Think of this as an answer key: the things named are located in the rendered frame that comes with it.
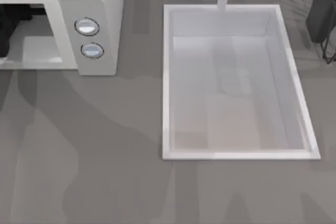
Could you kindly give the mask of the black object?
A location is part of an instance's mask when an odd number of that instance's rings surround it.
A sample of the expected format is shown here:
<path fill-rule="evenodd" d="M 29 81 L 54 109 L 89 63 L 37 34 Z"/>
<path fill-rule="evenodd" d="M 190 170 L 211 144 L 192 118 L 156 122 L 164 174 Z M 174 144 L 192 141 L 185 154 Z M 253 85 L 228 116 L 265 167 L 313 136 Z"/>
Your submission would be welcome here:
<path fill-rule="evenodd" d="M 0 59 L 7 57 L 9 40 L 18 24 L 31 19 L 29 4 L 0 4 Z"/>

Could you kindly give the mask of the white sink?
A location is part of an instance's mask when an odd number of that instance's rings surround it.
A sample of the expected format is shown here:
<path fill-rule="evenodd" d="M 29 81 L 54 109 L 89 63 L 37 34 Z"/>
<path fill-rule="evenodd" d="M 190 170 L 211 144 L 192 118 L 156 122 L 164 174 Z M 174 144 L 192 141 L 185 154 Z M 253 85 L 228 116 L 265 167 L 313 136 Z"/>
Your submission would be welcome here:
<path fill-rule="evenodd" d="M 164 160 L 320 160 L 278 4 L 163 8 Z"/>

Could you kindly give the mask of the small round microwave knob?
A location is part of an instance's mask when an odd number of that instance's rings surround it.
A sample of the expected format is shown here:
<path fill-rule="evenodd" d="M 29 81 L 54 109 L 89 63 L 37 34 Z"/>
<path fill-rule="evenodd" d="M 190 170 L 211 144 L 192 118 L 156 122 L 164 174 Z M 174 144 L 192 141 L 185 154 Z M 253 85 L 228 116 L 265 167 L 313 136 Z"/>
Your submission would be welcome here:
<path fill-rule="evenodd" d="M 80 48 L 82 55 L 91 59 L 98 59 L 104 55 L 104 48 L 97 43 L 82 45 Z"/>

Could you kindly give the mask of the large round microwave knob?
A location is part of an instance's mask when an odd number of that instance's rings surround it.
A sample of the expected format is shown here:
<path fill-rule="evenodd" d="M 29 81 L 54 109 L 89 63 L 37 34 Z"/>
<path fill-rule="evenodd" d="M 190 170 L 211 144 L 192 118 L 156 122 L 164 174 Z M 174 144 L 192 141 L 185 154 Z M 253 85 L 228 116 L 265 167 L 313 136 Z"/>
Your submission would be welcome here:
<path fill-rule="evenodd" d="M 94 36 L 100 31 L 100 26 L 98 22 L 89 17 L 76 20 L 74 23 L 74 27 L 76 32 L 83 36 Z"/>

